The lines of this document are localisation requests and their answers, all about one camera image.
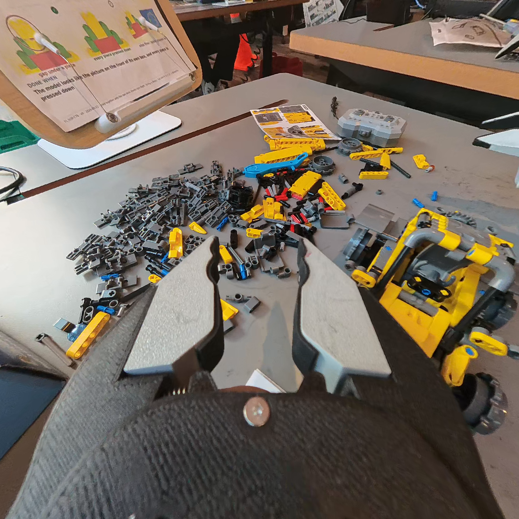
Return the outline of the long yellow toy brick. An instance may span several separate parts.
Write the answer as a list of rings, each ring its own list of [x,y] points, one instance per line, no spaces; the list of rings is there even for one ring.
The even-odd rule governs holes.
[[[110,318],[111,314],[98,312],[89,324],[86,325],[77,339],[70,345],[66,351],[66,356],[72,360],[80,359],[100,334],[101,330],[106,326]]]

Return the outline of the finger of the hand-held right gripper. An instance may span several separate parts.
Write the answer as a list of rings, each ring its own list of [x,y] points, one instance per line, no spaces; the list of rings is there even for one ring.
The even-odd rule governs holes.
[[[481,122],[481,128],[487,130],[518,129],[518,112],[491,118]]]
[[[473,140],[474,146],[518,157],[518,128],[481,135]]]

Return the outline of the blue curved toy panel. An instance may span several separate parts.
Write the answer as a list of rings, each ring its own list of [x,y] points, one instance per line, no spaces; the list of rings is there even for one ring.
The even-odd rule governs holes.
[[[286,168],[286,166],[286,161],[271,164],[253,164],[246,166],[243,169],[243,174],[246,178],[263,177],[267,174],[276,173],[279,170]]]

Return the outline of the wooden background table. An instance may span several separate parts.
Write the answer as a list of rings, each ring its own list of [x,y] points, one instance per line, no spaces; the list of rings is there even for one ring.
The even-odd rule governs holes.
[[[362,17],[291,32],[292,50],[518,100],[518,62],[496,49],[433,45],[426,20],[391,28]]]

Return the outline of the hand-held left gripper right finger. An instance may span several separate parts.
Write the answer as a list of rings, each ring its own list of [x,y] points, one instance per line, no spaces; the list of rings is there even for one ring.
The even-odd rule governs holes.
[[[302,376],[321,375],[332,394],[354,376],[388,379],[391,367],[355,282],[306,238],[297,267],[292,357]]]

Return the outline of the blue cardboard box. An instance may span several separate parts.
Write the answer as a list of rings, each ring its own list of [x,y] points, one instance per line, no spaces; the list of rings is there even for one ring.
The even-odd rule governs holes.
[[[38,351],[1,332],[1,457],[55,399],[72,373],[72,364],[46,334]]]

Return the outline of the long thin yellow toy beam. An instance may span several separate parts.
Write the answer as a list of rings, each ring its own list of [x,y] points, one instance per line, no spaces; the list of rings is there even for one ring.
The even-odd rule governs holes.
[[[370,151],[352,152],[349,155],[349,158],[351,160],[360,160],[360,159],[372,160],[374,158],[380,158],[384,154],[385,155],[400,154],[403,151],[404,151],[403,147],[386,147],[386,148],[373,149]]]

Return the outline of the pile of loose toy bricks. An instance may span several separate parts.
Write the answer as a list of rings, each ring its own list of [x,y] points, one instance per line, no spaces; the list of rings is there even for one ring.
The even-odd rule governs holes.
[[[245,281],[261,269],[277,279],[290,277],[285,248],[297,247],[300,238],[312,241],[318,228],[347,230],[354,216],[345,200],[363,188],[354,183],[340,196],[308,169],[308,159],[295,162],[257,178],[237,168],[224,172],[216,160],[209,174],[188,176],[202,167],[191,163],[129,189],[116,210],[94,223],[108,231],[89,234],[66,256],[76,275],[93,274],[100,282],[94,298],[82,299],[79,322],[60,319],[55,328],[72,344],[98,312],[121,317],[134,298],[201,245],[209,229],[229,230],[227,241],[219,239],[221,276]],[[58,353],[73,362],[71,368],[81,359],[68,358],[61,348]]]

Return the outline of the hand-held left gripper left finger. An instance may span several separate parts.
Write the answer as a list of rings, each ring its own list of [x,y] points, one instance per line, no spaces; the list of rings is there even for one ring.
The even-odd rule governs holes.
[[[154,289],[124,366],[130,377],[170,375],[189,381],[212,372],[224,354],[218,290],[219,240],[207,238]]]

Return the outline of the grey toy battery hub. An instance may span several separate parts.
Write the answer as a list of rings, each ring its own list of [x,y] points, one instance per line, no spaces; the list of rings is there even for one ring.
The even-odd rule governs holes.
[[[399,116],[361,108],[347,110],[337,123],[336,134],[378,147],[396,147],[407,121]]]

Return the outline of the clipboard with instruction sheet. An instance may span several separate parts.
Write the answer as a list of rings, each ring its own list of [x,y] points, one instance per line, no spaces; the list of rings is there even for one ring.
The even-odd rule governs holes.
[[[1,1],[1,101],[55,145],[98,145],[201,82],[169,1]]]

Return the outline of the green box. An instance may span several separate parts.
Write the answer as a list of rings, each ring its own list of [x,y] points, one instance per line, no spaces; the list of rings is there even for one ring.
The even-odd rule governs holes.
[[[40,137],[17,120],[1,120],[1,154],[36,144]]]

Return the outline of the grey desk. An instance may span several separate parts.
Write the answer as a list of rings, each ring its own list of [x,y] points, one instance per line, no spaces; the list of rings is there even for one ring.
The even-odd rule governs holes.
[[[167,107],[165,112],[180,118],[182,126],[157,151],[83,178],[77,175],[70,183],[1,209],[1,330],[32,348],[38,346],[35,336],[44,332],[65,348],[66,335],[53,324],[59,318],[77,322],[81,299],[93,297],[97,285],[94,278],[76,276],[75,263],[66,256],[89,234],[102,232],[94,226],[101,213],[115,210],[130,187],[175,173],[189,162],[208,169],[218,160],[225,170],[249,165],[267,149],[250,109],[304,103],[331,129],[333,97],[341,114],[366,108],[407,121],[400,141],[404,153],[396,162],[412,178],[395,172],[385,181],[365,184],[349,202],[349,212],[357,216],[367,204],[375,204],[397,217],[411,217],[417,209],[413,198],[427,203],[438,191],[444,210],[452,207],[490,220],[489,226],[518,232],[518,158],[473,146],[486,133],[480,128],[279,74]],[[424,154],[435,170],[419,171],[414,154]],[[301,383],[291,356],[296,275],[276,280],[256,270],[249,282],[223,279],[218,286],[224,295],[236,290],[262,301],[252,315],[240,313],[236,328],[226,336],[224,357],[213,372],[218,387],[244,384],[259,368],[284,390],[296,390]],[[518,518],[518,361],[480,355],[472,369],[502,383],[509,415],[496,433],[474,439],[503,514]]]

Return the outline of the yellow toy brick vehicle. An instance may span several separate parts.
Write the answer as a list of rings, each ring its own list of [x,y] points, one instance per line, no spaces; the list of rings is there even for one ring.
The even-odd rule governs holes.
[[[405,332],[435,360],[466,423],[481,435],[504,422],[508,400],[488,373],[469,373],[480,350],[518,359],[497,334],[515,315],[514,241],[477,228],[458,211],[420,206],[408,221],[373,204],[354,219],[343,250],[353,281],[372,290]]]

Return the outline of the yellow striped leaflet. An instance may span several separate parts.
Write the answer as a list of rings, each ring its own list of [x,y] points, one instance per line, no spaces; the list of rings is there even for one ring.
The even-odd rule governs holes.
[[[269,139],[340,139],[304,104],[252,109],[250,114]]]

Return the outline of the orange cone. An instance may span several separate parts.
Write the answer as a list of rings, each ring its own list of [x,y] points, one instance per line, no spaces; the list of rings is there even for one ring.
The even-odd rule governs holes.
[[[239,35],[239,47],[234,64],[234,70],[247,72],[255,67],[257,54],[251,49],[251,44],[246,34]]]

